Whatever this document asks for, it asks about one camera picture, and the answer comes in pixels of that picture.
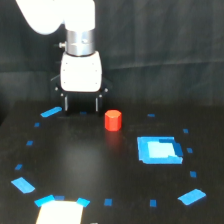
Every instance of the blue tape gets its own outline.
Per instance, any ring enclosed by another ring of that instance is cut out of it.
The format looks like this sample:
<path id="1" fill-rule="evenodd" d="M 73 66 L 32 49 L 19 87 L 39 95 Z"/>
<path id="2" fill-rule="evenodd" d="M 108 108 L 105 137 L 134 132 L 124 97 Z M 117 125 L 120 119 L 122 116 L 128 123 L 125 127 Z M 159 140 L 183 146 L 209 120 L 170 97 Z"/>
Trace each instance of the blue tape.
<path id="1" fill-rule="evenodd" d="M 193 149 L 192 148 L 187 148 L 187 152 L 188 153 L 193 153 Z"/>
<path id="2" fill-rule="evenodd" d="M 175 143 L 174 139 L 159 139 L 160 143 Z"/>
<path id="3" fill-rule="evenodd" d="M 33 145 L 33 141 L 28 141 L 28 142 L 26 143 L 26 145 L 27 145 L 27 146 L 31 146 L 31 145 Z"/>
<path id="4" fill-rule="evenodd" d="M 62 111 L 62 108 L 61 107 L 55 107 L 55 108 L 53 108 L 51 110 L 48 110 L 48 111 L 42 113 L 41 116 L 42 117 L 49 117 L 49 116 L 51 116 L 53 114 L 56 114 L 56 113 L 58 113 L 60 111 Z"/>
<path id="5" fill-rule="evenodd" d="M 47 197 L 38 199 L 38 200 L 34 201 L 34 203 L 37 205 L 37 207 L 41 207 L 43 204 L 50 202 L 50 201 L 54 201 L 53 195 L 49 195 Z"/>
<path id="6" fill-rule="evenodd" d="M 112 199 L 105 199 L 104 205 L 105 206 L 112 206 L 113 200 Z"/>
<path id="7" fill-rule="evenodd" d="M 146 164 L 182 164 L 183 158 L 181 157 L 172 157 L 168 158 L 148 158 L 143 162 Z"/>
<path id="8" fill-rule="evenodd" d="M 34 127 L 35 127 L 35 128 L 40 127 L 40 123 L 35 123 Z"/>
<path id="9" fill-rule="evenodd" d="M 173 147 L 174 147 L 175 155 L 183 156 L 183 151 L 179 143 L 173 143 Z"/>
<path id="10" fill-rule="evenodd" d="M 87 207 L 88 204 L 90 203 L 90 201 L 83 199 L 83 198 L 79 198 L 76 203 L 82 205 L 83 207 Z"/>
<path id="11" fill-rule="evenodd" d="M 183 132 L 185 133 L 185 134 L 188 134 L 189 133 L 189 131 L 188 131 L 188 129 L 183 129 Z"/>
<path id="12" fill-rule="evenodd" d="M 16 186 L 20 191 L 22 191 L 24 194 L 30 193 L 35 190 L 35 187 L 33 187 L 30 183 L 28 183 L 24 178 L 20 177 L 16 180 L 11 181 L 11 183 Z"/>
<path id="13" fill-rule="evenodd" d="M 150 200 L 150 207 L 156 207 L 157 203 L 156 200 Z"/>
<path id="14" fill-rule="evenodd" d="M 65 200 L 65 196 L 54 196 L 54 199 L 56 201 L 64 201 Z"/>
<path id="15" fill-rule="evenodd" d="M 195 189 L 179 197 L 178 200 L 182 201 L 185 205 L 190 205 L 204 197 L 206 197 L 206 194 L 204 192 L 198 189 Z"/>
<path id="16" fill-rule="evenodd" d="M 190 171 L 190 176 L 193 178 L 197 177 L 197 173 L 195 171 Z"/>
<path id="17" fill-rule="evenodd" d="M 18 164 L 16 167 L 15 167 L 15 170 L 20 170 L 22 168 L 22 164 Z"/>
<path id="18" fill-rule="evenodd" d="M 155 114 L 148 114 L 148 117 L 155 117 Z"/>

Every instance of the black tabletop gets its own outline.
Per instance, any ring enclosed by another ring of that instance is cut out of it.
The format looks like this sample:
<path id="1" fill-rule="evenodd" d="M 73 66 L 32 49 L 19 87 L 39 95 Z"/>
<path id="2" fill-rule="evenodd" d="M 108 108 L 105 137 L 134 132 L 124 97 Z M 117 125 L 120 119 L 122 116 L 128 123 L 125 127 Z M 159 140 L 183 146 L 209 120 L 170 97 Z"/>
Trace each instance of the black tabletop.
<path id="1" fill-rule="evenodd" d="M 40 116 L 53 106 L 18 103 L 0 128 L 1 224 L 35 223 L 39 208 L 34 201 L 48 195 L 90 200 L 82 224 L 223 223 L 223 108 L 129 105 L 121 111 L 122 129 L 108 132 L 104 117 L 94 114 Z M 141 136 L 174 136 L 183 164 L 139 161 Z M 26 146 L 29 140 L 32 146 Z M 21 170 L 15 170 L 17 164 Z M 19 191 L 11 183 L 19 177 L 35 190 Z M 177 199 L 194 189 L 206 198 L 190 206 Z M 106 198 L 113 200 L 111 207 L 104 206 Z M 156 208 L 149 206 L 150 199 L 157 201 Z"/>

